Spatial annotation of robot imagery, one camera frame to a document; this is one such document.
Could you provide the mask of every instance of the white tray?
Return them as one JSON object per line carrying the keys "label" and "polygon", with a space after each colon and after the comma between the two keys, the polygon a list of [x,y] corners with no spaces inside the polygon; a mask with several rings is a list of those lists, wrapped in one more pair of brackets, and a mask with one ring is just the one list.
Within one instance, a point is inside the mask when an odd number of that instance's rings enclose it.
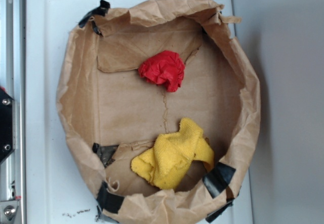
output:
{"label": "white tray", "polygon": [[[97,202],[84,184],[65,144],[56,106],[56,87],[69,32],[100,0],[27,0],[26,184],[27,223],[90,224]],[[145,0],[106,0],[131,7]],[[231,15],[231,0],[224,15]],[[240,196],[213,223],[252,223],[248,174]]]}

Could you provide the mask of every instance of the red cloth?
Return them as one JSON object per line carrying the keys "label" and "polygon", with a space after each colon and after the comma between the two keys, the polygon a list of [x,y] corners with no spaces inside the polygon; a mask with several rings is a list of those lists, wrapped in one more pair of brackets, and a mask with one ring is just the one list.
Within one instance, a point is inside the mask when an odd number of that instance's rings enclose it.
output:
{"label": "red cloth", "polygon": [[138,72],[147,82],[164,85],[168,92],[175,92],[181,87],[184,68],[178,53],[165,50],[148,58],[138,68]]}

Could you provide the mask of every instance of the brown paper bag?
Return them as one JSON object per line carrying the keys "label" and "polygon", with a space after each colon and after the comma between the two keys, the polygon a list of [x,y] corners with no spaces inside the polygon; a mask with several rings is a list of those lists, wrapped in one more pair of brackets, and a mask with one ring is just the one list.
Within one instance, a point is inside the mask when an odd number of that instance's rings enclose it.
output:
{"label": "brown paper bag", "polygon": [[[196,223],[237,197],[259,134],[260,88],[237,38],[230,39],[227,23],[239,19],[222,9],[212,0],[148,0],[100,16],[99,7],[70,33],[57,108],[104,215],[121,223]],[[186,66],[174,93],[136,70],[164,50],[178,52]],[[178,131],[183,117],[204,129],[216,167],[206,173],[194,162],[175,191],[160,191],[130,162],[159,134]],[[119,146],[106,166],[102,154],[112,145]]]}

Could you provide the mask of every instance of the yellow towel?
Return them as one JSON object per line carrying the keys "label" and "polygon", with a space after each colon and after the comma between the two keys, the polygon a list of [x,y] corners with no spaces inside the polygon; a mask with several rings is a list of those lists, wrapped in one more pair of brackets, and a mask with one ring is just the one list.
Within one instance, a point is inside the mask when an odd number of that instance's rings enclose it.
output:
{"label": "yellow towel", "polygon": [[160,134],[153,148],[132,160],[131,168],[151,185],[175,189],[193,160],[203,161],[207,171],[214,168],[214,152],[204,140],[202,128],[183,118],[179,132]]}

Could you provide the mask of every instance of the black electrical tape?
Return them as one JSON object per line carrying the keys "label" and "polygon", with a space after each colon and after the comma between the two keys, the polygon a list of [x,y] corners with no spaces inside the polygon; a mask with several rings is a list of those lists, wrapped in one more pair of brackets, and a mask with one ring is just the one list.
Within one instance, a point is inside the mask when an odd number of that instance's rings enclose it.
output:
{"label": "black electrical tape", "polygon": [[83,28],[91,16],[94,15],[105,16],[108,13],[109,9],[110,9],[110,3],[105,0],[100,0],[100,6],[88,12],[79,22],[79,27]]}
{"label": "black electrical tape", "polygon": [[92,24],[92,30],[95,32],[95,34],[102,36],[101,31],[97,27],[96,23],[92,21],[91,24]]}
{"label": "black electrical tape", "polygon": [[102,182],[97,202],[101,209],[105,209],[111,213],[118,214],[119,209],[121,208],[124,201],[124,197],[120,195],[114,195],[108,191],[108,184]]}
{"label": "black electrical tape", "polygon": [[102,214],[102,210],[98,205],[97,205],[97,211],[98,211],[98,215],[96,216],[96,222],[98,222],[98,220],[100,219],[100,220],[107,221],[109,223],[119,223],[118,221],[112,219],[111,217]]}
{"label": "black electrical tape", "polygon": [[208,192],[213,198],[217,197],[228,187],[235,171],[235,168],[219,162],[212,171],[202,178]]}
{"label": "black electrical tape", "polygon": [[216,210],[215,212],[213,212],[212,214],[210,214],[209,216],[207,216],[207,218],[205,219],[208,223],[212,223],[218,216],[220,216],[228,207],[233,205],[233,200],[234,199],[230,199],[227,200],[227,204],[224,205],[222,208]]}
{"label": "black electrical tape", "polygon": [[112,156],[116,152],[117,148],[118,145],[100,146],[99,144],[94,143],[92,146],[92,151],[97,154],[102,164],[106,168],[108,165],[114,162]]}

